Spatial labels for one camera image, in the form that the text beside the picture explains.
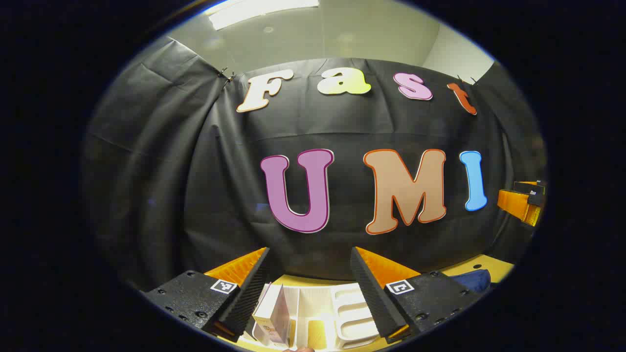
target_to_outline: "white tray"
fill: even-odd
[[[296,322],[292,350],[307,347],[309,321],[324,322],[326,348],[316,352],[342,351],[370,344],[378,337],[372,314],[357,283],[336,286],[284,286],[290,318]],[[246,342],[283,351],[255,324],[252,335],[258,341],[241,336]]]

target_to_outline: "ceiling light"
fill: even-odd
[[[210,14],[208,18],[213,23],[213,28],[218,31],[263,14],[318,6],[319,0],[229,0],[210,8],[205,13]]]

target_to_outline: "ceiling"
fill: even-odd
[[[212,66],[236,74],[297,60],[351,57],[422,66],[439,32],[426,13],[391,0],[320,0],[220,31],[205,14],[168,35]]]

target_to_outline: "white wall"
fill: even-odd
[[[440,24],[433,48],[422,66],[453,77],[458,75],[473,84],[470,77],[478,81],[492,64],[489,54],[450,27]]]
[[[397,1],[320,0],[318,8],[269,13],[219,31],[208,16],[198,15],[168,35],[218,70],[228,66],[228,74],[241,74],[317,58],[367,58],[421,66],[438,31],[437,19]]]

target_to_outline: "black fabric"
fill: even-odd
[[[493,111],[505,135],[504,148],[510,150],[511,177],[502,189],[511,190],[515,181],[547,182],[546,153],[543,137],[535,114],[524,93],[515,85],[505,68],[493,63],[474,85],[475,98]],[[501,230],[485,254],[506,262],[516,263],[524,254],[535,228],[500,210]]]
[[[321,73],[337,67],[363,71],[364,95],[317,91]],[[248,79],[290,68],[269,105],[237,113]],[[413,73],[433,92],[409,100],[395,73]],[[503,216],[496,205],[507,178],[500,122],[475,88],[442,73],[388,61],[319,59],[275,65],[238,75],[224,89],[217,70],[176,41],[154,49],[126,69],[96,112],[86,141],[86,191],[100,241],[122,276],[153,287],[178,273],[208,270],[260,247],[277,257],[271,277],[294,274],[350,280],[350,248],[359,246],[417,271],[440,269],[483,253]],[[446,85],[469,94],[467,113]],[[291,209],[309,200],[304,150],[327,148],[331,215],[320,232],[302,234],[280,225],[267,207],[261,159],[285,155]],[[374,149],[397,150],[414,176],[429,148],[446,153],[441,220],[376,236],[374,177],[362,161]],[[488,204],[465,210],[468,189],[459,153],[477,150]],[[397,209],[394,216],[400,219]]]
[[[185,185],[223,85],[215,68],[172,39],[148,51],[103,97],[84,158],[94,232],[120,275],[142,290],[191,269],[181,260]]]

